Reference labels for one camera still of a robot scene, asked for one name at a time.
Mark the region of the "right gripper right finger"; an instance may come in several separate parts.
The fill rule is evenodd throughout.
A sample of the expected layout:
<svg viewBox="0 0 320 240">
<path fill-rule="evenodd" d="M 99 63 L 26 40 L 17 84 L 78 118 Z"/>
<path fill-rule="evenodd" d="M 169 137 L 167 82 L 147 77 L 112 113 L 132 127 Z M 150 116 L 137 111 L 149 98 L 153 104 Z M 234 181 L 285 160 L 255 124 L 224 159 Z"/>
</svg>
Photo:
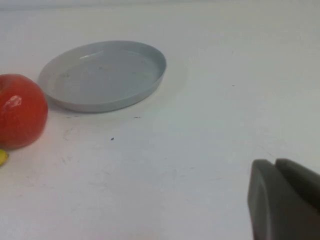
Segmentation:
<svg viewBox="0 0 320 240">
<path fill-rule="evenodd" d="M 275 166 L 293 190 L 320 212 L 320 175 L 290 159 L 277 159 Z"/>
</svg>

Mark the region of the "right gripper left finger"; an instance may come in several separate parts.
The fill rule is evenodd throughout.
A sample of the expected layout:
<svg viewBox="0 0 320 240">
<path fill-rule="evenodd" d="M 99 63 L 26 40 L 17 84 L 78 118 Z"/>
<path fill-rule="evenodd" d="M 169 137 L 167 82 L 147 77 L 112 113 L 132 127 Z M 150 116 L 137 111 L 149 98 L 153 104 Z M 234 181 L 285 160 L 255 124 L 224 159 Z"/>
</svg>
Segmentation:
<svg viewBox="0 0 320 240">
<path fill-rule="evenodd" d="M 255 240 L 320 238 L 320 212 L 294 191 L 276 162 L 253 161 L 247 204 Z"/>
</svg>

